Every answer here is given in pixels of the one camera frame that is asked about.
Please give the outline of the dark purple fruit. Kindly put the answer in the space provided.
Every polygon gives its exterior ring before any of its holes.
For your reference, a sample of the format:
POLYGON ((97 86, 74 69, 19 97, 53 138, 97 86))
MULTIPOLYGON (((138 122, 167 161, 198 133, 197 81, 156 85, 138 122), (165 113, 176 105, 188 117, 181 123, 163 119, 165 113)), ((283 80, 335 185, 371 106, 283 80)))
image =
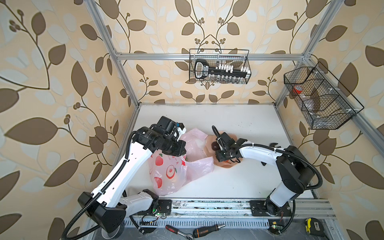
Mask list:
POLYGON ((217 142, 212 142, 211 147, 212 147, 212 150, 213 150, 213 151, 218 151, 218 150, 221 149, 221 148, 220 148, 220 145, 219 145, 217 142))

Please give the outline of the pink plastic bag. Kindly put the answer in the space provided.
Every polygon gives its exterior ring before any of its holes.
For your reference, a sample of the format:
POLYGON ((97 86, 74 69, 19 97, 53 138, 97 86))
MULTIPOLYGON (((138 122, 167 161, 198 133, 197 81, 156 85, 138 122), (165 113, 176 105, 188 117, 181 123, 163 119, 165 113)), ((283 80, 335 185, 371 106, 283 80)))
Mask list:
POLYGON ((173 194, 186 184, 213 172, 214 158, 207 156, 203 147, 207 138, 207 134, 195 128, 181 136, 181 140, 186 142, 185 155, 175 157, 160 150, 151 155, 148 159, 149 175, 157 195, 173 194))

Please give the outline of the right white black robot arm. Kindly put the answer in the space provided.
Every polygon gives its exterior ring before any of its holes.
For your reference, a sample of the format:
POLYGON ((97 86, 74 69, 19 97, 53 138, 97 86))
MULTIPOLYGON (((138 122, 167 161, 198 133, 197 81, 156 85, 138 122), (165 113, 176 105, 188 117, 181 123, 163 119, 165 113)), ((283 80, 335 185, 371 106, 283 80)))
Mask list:
POLYGON ((262 207, 262 211, 270 216, 280 214, 289 201, 295 200, 304 191, 315 190, 323 185, 321 173, 294 146, 284 149, 276 144, 266 146, 242 138, 234 140, 227 133, 220 133, 215 126, 212 126, 212 130, 218 145, 215 150, 218 162, 240 163, 241 159, 253 159, 277 167, 281 182, 262 207))

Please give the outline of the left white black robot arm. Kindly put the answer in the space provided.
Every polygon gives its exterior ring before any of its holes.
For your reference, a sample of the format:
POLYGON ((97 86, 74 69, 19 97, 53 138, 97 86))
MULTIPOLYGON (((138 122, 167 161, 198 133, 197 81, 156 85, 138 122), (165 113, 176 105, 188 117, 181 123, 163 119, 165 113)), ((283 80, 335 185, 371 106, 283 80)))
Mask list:
POLYGON ((78 240, 101 228, 108 234, 118 232, 125 217, 153 209, 159 198, 149 190, 123 197, 126 187, 155 151, 162 154, 181 157, 186 154, 186 142, 181 136, 186 133, 182 123, 176 123, 162 116, 160 120, 148 127, 142 127, 130 133, 126 152, 105 180, 92 192, 83 192, 78 198, 81 210, 73 217, 63 231, 63 240, 78 240), (68 235, 72 226, 83 215, 91 218, 96 226, 73 237, 68 235))

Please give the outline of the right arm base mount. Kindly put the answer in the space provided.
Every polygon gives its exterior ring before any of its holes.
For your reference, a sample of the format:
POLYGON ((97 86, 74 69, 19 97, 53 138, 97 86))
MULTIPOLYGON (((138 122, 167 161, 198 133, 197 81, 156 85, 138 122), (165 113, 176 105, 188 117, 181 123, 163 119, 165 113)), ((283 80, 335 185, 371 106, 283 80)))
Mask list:
POLYGON ((253 217, 291 217, 292 211, 288 202, 282 207, 276 206, 271 201, 251 200, 250 209, 253 217))

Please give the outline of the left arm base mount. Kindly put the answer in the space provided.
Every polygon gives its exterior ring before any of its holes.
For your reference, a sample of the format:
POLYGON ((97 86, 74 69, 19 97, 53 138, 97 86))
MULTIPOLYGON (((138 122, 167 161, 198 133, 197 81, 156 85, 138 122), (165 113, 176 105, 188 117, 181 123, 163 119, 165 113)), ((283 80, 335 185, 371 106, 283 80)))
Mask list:
POLYGON ((161 216, 168 216, 171 214, 172 210, 172 200, 169 199, 160 199, 160 200, 154 200, 152 204, 150 205, 148 210, 141 211, 136 213, 138 216, 145 216, 145 215, 161 215, 161 216))

